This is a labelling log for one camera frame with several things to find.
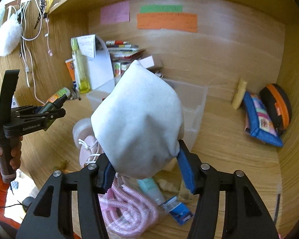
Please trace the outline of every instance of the yellow-green bottle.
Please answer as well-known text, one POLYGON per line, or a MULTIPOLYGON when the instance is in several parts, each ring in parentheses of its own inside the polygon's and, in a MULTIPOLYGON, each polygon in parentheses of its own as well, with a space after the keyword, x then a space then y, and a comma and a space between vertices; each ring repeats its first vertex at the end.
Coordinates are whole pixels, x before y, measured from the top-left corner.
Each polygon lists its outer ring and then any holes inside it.
POLYGON ((88 79, 85 75, 85 60, 83 55, 81 54, 81 51, 79 50, 77 38, 74 37, 71 39, 71 47, 77 86, 79 88, 80 93, 87 93, 91 90, 91 88, 88 79))

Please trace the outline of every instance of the stack of books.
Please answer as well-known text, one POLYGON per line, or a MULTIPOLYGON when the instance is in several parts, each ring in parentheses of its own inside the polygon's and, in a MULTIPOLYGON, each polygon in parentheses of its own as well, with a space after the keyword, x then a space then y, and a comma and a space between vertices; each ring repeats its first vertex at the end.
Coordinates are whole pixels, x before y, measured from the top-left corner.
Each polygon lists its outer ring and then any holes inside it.
POLYGON ((127 41, 109 40, 106 41, 109 50, 115 77, 120 77, 134 61, 142 58, 145 49, 127 41))

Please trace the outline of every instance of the metal screw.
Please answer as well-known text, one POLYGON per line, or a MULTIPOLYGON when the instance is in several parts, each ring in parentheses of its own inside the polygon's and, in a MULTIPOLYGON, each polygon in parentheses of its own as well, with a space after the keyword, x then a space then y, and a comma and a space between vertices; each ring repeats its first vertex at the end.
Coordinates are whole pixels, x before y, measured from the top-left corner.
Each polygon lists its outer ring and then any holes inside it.
POLYGON ((238 177, 243 177, 245 174, 244 174, 243 171, 238 170, 238 171, 236 171, 236 175, 237 175, 238 177))
POLYGON ((89 170, 94 170, 96 168, 96 164, 89 164, 88 169, 89 170))
POLYGON ((202 165, 201 165, 201 168, 202 168, 203 170, 208 170, 208 169, 210 168, 210 166, 209 166, 209 164, 202 164, 202 165))
POLYGON ((60 170, 56 170, 56 171, 53 172, 53 176, 54 177, 59 177, 61 175, 61 173, 62 172, 60 170))

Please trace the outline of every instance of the pink rope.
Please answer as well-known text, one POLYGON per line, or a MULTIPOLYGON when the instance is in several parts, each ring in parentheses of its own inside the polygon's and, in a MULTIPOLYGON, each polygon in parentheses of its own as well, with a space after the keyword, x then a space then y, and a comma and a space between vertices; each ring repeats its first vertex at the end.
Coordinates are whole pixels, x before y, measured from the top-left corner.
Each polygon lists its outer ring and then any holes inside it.
POLYGON ((158 210, 156 206, 140 192, 127 186, 123 176, 123 185, 119 186, 115 178, 112 191, 114 199, 106 199, 99 194, 102 205, 115 207, 116 210, 102 211, 106 226, 122 237, 139 237, 149 226, 156 223, 158 210))

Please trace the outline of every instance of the black chain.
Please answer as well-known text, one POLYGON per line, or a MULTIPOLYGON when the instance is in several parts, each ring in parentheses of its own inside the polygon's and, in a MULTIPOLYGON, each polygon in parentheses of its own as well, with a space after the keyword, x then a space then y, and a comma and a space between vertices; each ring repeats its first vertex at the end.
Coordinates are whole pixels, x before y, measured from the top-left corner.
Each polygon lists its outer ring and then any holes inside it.
POLYGON ((46 6, 45 0, 39 0, 39 4, 40 4, 39 7, 40 7, 41 13, 39 13, 39 16, 37 18, 37 22, 35 23, 35 26, 34 26, 34 29, 37 28, 37 26, 38 26, 38 24, 39 24, 39 22, 41 20, 41 15, 44 14, 44 9, 45 9, 45 6, 46 6))

